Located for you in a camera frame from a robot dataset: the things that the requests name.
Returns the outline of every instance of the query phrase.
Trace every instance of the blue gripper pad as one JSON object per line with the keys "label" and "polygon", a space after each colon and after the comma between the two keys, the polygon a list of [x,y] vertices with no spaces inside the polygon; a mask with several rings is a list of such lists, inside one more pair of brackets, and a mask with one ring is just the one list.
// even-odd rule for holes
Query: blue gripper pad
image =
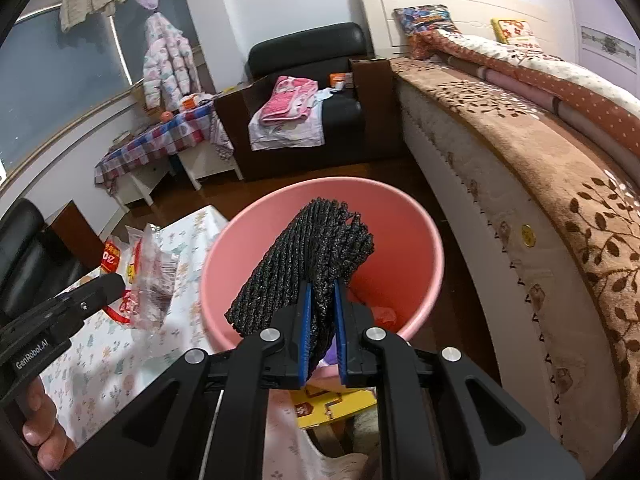
{"label": "blue gripper pad", "polygon": [[340,286],[338,280],[334,281],[335,298],[335,349],[338,354],[338,371],[340,382],[345,384],[347,378],[347,337],[344,331],[344,316],[342,312],[342,300],[340,298]]}
{"label": "blue gripper pad", "polygon": [[311,337],[311,283],[306,284],[305,303],[302,307],[302,331],[298,345],[298,377],[300,388],[306,383],[309,375],[309,351]]}

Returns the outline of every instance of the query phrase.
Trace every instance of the yellow box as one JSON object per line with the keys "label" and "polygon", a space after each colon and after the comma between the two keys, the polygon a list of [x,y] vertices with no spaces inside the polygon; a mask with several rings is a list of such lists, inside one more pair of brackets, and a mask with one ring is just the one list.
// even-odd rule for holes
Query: yellow box
{"label": "yellow box", "polygon": [[339,394],[307,385],[301,390],[291,390],[289,394],[301,430],[335,422],[376,405],[374,388]]}

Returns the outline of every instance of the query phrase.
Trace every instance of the orange object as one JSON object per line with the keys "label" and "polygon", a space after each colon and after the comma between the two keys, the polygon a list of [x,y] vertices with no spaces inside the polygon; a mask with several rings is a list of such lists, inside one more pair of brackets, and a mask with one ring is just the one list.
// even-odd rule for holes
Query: orange object
{"label": "orange object", "polygon": [[180,110],[182,110],[183,108],[185,110],[193,110],[197,106],[196,94],[191,94],[191,95],[187,95],[186,97],[183,97],[182,100],[180,101],[180,105],[182,106]]}
{"label": "orange object", "polygon": [[336,88],[338,83],[344,81],[345,88],[353,88],[353,72],[336,72],[329,74],[329,86]]}

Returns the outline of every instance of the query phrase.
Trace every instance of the pink floral jacket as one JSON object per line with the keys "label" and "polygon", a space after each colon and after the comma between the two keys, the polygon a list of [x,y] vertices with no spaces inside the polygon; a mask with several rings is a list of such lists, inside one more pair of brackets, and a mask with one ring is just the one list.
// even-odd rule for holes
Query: pink floral jacket
{"label": "pink floral jacket", "polygon": [[160,106],[162,87],[165,109],[177,110],[183,96],[202,91],[189,41],[160,12],[146,20],[145,34],[148,45],[143,65],[146,106]]}

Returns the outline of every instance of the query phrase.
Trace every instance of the wooden floor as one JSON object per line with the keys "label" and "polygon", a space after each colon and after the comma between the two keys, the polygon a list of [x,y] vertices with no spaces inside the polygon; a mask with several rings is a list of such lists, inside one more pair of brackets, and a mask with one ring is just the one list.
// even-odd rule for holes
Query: wooden floor
{"label": "wooden floor", "polygon": [[256,182],[240,182],[232,171],[228,171],[202,179],[202,189],[197,192],[185,174],[167,176],[152,193],[154,205],[149,207],[142,201],[130,204],[130,212],[120,221],[114,234],[126,239],[125,225],[139,229],[148,222],[166,226],[209,204],[231,219],[251,202],[276,189],[310,178],[341,175],[372,178],[391,184],[413,196],[428,211],[442,236],[444,281],[428,322],[412,344],[425,350],[456,346],[498,380],[494,349],[473,281],[444,213],[410,156]]}

